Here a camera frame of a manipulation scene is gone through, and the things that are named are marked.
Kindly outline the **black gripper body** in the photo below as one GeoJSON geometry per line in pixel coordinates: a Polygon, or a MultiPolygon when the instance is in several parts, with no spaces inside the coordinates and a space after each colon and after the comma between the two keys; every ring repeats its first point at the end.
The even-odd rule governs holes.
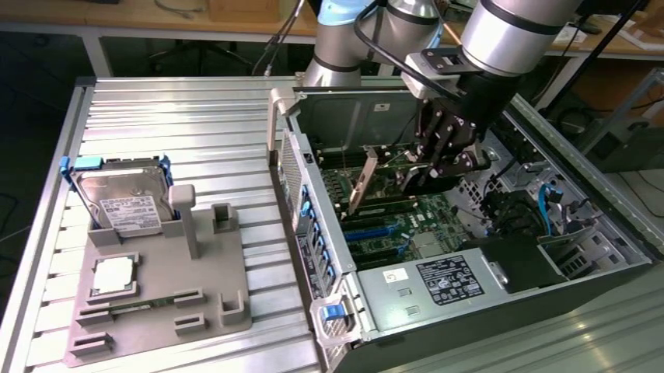
{"type": "Polygon", "coordinates": [[[492,73],[464,74],[458,89],[459,99],[448,111],[454,126],[450,153],[460,153],[478,138],[484,138],[516,94],[516,78],[492,73]]]}

